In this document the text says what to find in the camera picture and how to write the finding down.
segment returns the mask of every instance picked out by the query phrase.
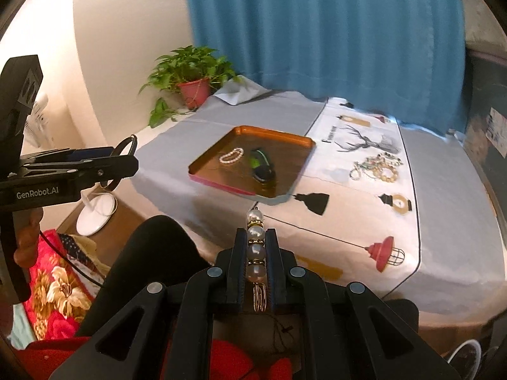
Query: floral blanket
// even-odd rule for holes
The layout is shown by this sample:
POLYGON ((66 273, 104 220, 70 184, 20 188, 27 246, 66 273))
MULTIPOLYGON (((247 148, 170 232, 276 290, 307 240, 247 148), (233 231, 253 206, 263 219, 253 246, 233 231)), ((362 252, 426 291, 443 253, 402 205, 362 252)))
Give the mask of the floral blanket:
MULTIPOLYGON (((58 233, 44 235, 67 256, 58 233)), ((23 306, 38 340, 67 339, 74 336, 93 301, 73 268, 39 237, 39 256, 30 268, 31 297, 23 306)))

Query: orange tray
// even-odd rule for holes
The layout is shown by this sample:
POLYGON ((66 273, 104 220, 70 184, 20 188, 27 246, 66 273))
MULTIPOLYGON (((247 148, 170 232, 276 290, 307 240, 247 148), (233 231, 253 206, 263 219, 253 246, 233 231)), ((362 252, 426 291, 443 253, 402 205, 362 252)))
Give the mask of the orange tray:
POLYGON ((241 125, 225 134, 189 165, 189 176, 199 183, 251 200, 279 204, 291 196, 314 149, 315 142, 308 137, 241 125), (220 162, 221 156, 237 147, 244 150, 239 161, 232 164, 220 162), (276 172, 276 185, 270 188, 264 188, 252 176, 248 155, 258 147, 267 152, 276 172))

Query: black cable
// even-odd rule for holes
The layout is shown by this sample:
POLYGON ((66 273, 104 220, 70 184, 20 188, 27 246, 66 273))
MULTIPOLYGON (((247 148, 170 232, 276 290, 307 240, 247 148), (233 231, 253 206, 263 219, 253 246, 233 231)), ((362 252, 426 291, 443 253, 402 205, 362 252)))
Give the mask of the black cable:
POLYGON ((66 261, 75 271, 77 271, 79 274, 81 274, 85 279, 89 280, 91 283, 99 286, 100 288, 104 287, 99 282, 93 280, 90 276, 86 275, 83 271, 79 270, 72 262, 67 258, 67 256, 64 256, 62 253, 60 253, 55 246, 48 240, 46 236, 42 233, 42 231, 39 232, 41 237, 44 239, 44 241, 48 244, 49 247, 53 249, 53 251, 58 254, 64 261, 66 261))
POLYGON ((243 376, 241 376, 238 380, 244 380, 245 378, 247 378, 250 374, 252 374, 254 371, 255 371, 256 367, 252 367, 247 374, 244 374, 243 376))
POLYGON ((286 343, 283 341, 283 334, 288 334, 292 339, 292 346, 294 346, 294 343, 296 342, 296 339, 291 333, 291 330, 294 329, 293 326, 285 327, 280 320, 276 318, 274 314, 271 313, 252 313, 252 312, 244 312, 242 314, 249 314, 254 316, 268 316, 273 319, 273 350, 275 354, 285 354, 288 351, 290 351, 291 347, 288 347, 286 343), (278 346, 276 345, 276 338, 278 336, 278 340, 282 345, 282 350, 278 349, 278 346))

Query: gray bedsheet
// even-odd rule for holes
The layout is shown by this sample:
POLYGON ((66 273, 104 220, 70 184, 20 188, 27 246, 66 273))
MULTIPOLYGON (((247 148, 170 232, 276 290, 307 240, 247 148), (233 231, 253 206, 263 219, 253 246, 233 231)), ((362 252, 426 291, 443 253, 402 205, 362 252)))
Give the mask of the gray bedsheet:
POLYGON ((252 201, 190 180, 188 166, 238 125, 305 135, 323 107, 298 92, 275 93, 238 106, 210 97, 197 113, 136 152, 134 187, 163 213, 211 242, 231 247, 252 201))
POLYGON ((421 263, 395 295, 425 304, 430 313, 470 313, 505 282, 488 195, 455 138, 404 128, 401 136, 417 199, 421 263))

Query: person's leg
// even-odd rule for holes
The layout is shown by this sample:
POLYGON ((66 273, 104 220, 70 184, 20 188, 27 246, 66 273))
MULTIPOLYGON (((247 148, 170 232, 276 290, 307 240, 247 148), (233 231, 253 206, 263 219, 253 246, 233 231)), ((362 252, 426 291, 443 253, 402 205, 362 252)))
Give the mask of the person's leg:
POLYGON ((111 267, 76 336, 93 335, 147 284, 184 283, 208 267, 176 221, 166 216, 146 220, 111 267))

